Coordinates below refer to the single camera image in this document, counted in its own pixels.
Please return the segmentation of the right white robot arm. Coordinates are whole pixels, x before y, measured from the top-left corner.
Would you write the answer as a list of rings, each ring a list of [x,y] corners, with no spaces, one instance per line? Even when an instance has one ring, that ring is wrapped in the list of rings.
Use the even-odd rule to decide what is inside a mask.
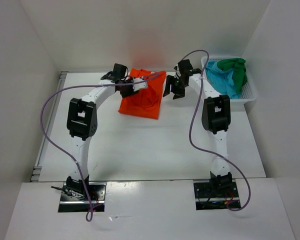
[[[203,101],[201,123],[210,139],[210,151],[214,155],[210,168],[209,195],[219,197],[230,188],[233,178],[229,163],[227,132],[231,123],[230,98],[215,90],[202,70],[193,68],[189,59],[183,59],[174,67],[175,75],[166,77],[163,96],[173,93],[173,99],[185,97],[185,88],[191,87]]]

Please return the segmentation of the green t-shirt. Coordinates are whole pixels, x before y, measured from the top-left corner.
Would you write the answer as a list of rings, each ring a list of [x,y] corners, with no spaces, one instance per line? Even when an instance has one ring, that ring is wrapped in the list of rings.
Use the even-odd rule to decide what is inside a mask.
[[[242,93],[243,86],[247,83],[246,60],[243,58],[229,58],[217,62],[217,67],[223,71],[232,71],[232,80],[237,94]]]

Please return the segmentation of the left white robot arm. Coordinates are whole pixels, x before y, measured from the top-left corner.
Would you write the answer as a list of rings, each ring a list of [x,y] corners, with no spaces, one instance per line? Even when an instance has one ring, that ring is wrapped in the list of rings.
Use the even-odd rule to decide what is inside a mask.
[[[69,102],[66,127],[71,136],[71,155],[76,169],[66,179],[66,189],[78,200],[90,196],[88,158],[92,137],[98,128],[98,108],[116,92],[122,98],[148,87],[143,77],[126,75],[127,67],[116,63],[113,70],[100,78],[99,86],[81,98]]]

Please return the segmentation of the orange t-shirt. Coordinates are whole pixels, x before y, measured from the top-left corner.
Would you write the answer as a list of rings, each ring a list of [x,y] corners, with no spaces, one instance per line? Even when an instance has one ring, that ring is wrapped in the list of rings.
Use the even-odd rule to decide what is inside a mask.
[[[159,76],[150,80],[146,89],[141,89],[137,94],[123,98],[118,112],[141,118],[159,119],[161,101],[163,98],[163,85],[167,72],[159,71]]]

